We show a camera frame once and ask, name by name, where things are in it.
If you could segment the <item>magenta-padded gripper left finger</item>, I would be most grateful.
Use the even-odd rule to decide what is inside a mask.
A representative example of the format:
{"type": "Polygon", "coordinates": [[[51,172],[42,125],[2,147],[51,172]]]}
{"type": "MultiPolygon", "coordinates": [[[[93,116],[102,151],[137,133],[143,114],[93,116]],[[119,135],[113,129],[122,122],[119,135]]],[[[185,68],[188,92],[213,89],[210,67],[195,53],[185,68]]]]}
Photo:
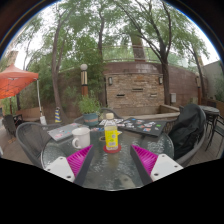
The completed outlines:
{"type": "Polygon", "coordinates": [[[59,156],[45,167],[45,170],[69,182],[82,186],[90,163],[94,156],[94,147],[73,149],[68,156],[59,156]]]}

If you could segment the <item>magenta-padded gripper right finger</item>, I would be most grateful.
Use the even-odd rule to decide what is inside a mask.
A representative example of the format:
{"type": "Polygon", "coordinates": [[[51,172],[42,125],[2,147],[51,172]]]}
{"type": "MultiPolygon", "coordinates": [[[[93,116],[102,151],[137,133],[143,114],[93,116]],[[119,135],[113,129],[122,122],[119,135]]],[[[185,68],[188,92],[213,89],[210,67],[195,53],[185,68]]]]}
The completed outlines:
{"type": "Polygon", "coordinates": [[[130,146],[130,154],[144,185],[182,169],[181,165],[166,154],[156,155],[136,145],[130,146]]]}

